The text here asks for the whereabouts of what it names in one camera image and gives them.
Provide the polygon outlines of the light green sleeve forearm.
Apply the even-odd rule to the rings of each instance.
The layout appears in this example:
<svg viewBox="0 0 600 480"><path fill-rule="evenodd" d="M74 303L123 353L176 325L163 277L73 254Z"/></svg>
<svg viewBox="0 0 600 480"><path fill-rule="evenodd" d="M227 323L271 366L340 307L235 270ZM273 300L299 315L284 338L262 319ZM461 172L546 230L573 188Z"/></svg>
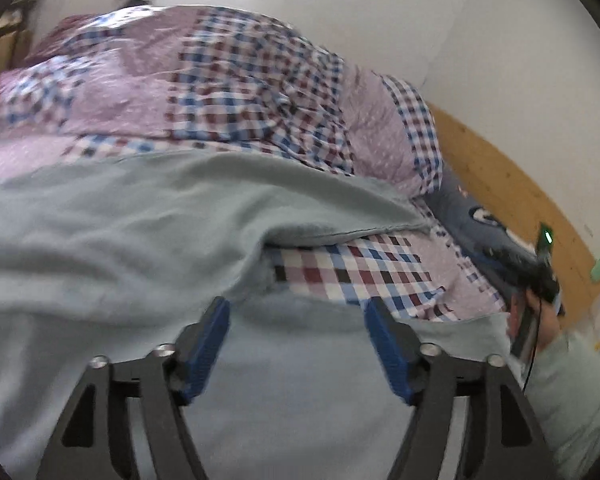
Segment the light green sleeve forearm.
<svg viewBox="0 0 600 480"><path fill-rule="evenodd" d="M600 479L600 356L576 333L535 358L526 390L562 479Z"/></svg>

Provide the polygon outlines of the person's right hand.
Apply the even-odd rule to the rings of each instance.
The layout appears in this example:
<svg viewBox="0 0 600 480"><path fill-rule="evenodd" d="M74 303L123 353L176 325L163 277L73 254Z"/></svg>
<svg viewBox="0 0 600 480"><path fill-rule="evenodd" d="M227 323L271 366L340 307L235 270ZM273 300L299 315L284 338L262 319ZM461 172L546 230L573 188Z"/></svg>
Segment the person's right hand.
<svg viewBox="0 0 600 480"><path fill-rule="evenodd" d="M512 341L518 339L522 326L522 316L528 309L533 311L536 329L533 336L527 336L528 341L533 342L533 350L542 352L562 332L559 318L555 308L549 302L544 301L527 289L525 292L515 292L510 303L508 318L508 334Z"/></svg>

